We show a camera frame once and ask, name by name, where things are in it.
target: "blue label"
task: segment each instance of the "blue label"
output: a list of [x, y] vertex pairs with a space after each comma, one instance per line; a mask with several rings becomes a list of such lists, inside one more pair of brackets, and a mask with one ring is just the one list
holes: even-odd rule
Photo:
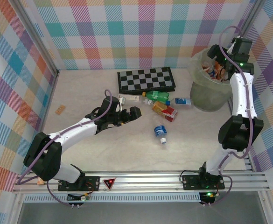
[[157, 126], [156, 128], [154, 128], [154, 132], [155, 132], [155, 136], [159, 136], [161, 134], [167, 134], [168, 132], [166, 131], [166, 128], [165, 126], [163, 125], [160, 125], [160, 126]]
[[189, 98], [175, 98], [175, 103], [176, 104], [187, 104], [187, 105], [190, 105], [191, 104], [191, 101]]
[[209, 74], [210, 77], [214, 78], [215, 77], [215, 70], [213, 70], [211, 72], [208, 72], [208, 74]]

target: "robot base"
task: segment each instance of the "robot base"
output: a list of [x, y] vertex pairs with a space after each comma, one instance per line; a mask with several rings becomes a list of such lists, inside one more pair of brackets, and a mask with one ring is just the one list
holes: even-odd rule
[[75, 183], [69, 183], [60, 180], [58, 182], [58, 191], [98, 191], [100, 184], [99, 176], [83, 176]]
[[223, 190], [224, 189], [224, 180], [221, 177], [217, 185], [209, 185], [208, 187], [203, 188], [198, 180], [198, 175], [183, 175], [183, 189], [184, 190]]

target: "plaid fabric backdrop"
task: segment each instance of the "plaid fabric backdrop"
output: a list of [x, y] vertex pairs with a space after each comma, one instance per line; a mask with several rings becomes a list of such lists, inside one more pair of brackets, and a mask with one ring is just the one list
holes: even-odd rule
[[255, 63], [254, 105], [264, 129], [253, 144], [258, 171], [267, 174], [273, 194], [273, 1], [267, 0], [247, 36], [253, 40], [251, 60]]
[[186, 67], [192, 55], [218, 43], [225, 27], [237, 25], [253, 2], [21, 1], [57, 67], [67, 70]]
[[0, 223], [44, 117], [53, 75], [7, 0], [0, 0]]

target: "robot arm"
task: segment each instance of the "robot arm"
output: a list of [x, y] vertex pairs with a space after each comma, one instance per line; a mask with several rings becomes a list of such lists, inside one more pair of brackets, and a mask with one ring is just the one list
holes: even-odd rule
[[[220, 170], [225, 168], [234, 157], [234, 154], [243, 152], [247, 148], [250, 128], [253, 128], [252, 142], [254, 142], [264, 126], [263, 121], [257, 118], [253, 106], [252, 82], [254, 68], [252, 63], [248, 63], [248, 54], [252, 41], [237, 37], [233, 39], [232, 43], [232, 47], [228, 50], [224, 49], [224, 52], [242, 69], [248, 88], [246, 88], [244, 78], [239, 70], [226, 60], [219, 46], [212, 46], [208, 56], [214, 58], [228, 72], [233, 94], [233, 111], [231, 118], [219, 130], [218, 141], [221, 144], [220, 147], [199, 169], [198, 184], [202, 189], [208, 189], [210, 186], [217, 186], [218, 188], [219, 182], [223, 183]], [[250, 115], [253, 127], [249, 123], [246, 108], [247, 99], [250, 101]]]
[[[94, 122], [86, 123], [95, 118], [98, 118], [102, 115], [111, 103], [109, 111]], [[64, 130], [61, 130], [56, 133], [49, 135], [44, 134], [43, 132], [38, 133], [29, 150], [27, 155], [24, 158], [24, 165], [29, 167], [37, 155], [41, 152], [44, 146], [52, 139], [57, 139], [50, 144], [47, 151], [44, 152], [41, 157], [37, 160], [35, 165], [32, 167], [32, 171], [36, 173], [44, 181], [49, 181], [51, 179], [57, 179], [66, 182], [67, 184], [76, 185], [75, 189], [79, 189], [79, 185], [83, 184], [83, 179], [85, 173], [74, 165], [68, 165], [61, 163], [61, 156], [68, 148], [78, 143], [80, 140], [93, 136], [101, 131], [109, 128], [110, 126], [121, 126], [122, 124], [128, 123], [130, 121], [136, 120], [141, 116], [140, 109], [138, 107], [131, 107], [130, 112], [127, 110], [117, 111], [119, 100], [116, 97], [110, 98], [107, 96], [101, 105], [101, 107], [96, 108], [92, 113], [88, 114], [78, 123], [73, 126], [77, 126], [70, 130], [71, 127], [66, 133], [63, 133]]]

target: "chessboard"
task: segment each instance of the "chessboard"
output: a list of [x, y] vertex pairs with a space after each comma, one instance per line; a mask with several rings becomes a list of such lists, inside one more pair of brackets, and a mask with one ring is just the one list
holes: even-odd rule
[[118, 72], [119, 93], [141, 95], [152, 90], [175, 91], [170, 67]]

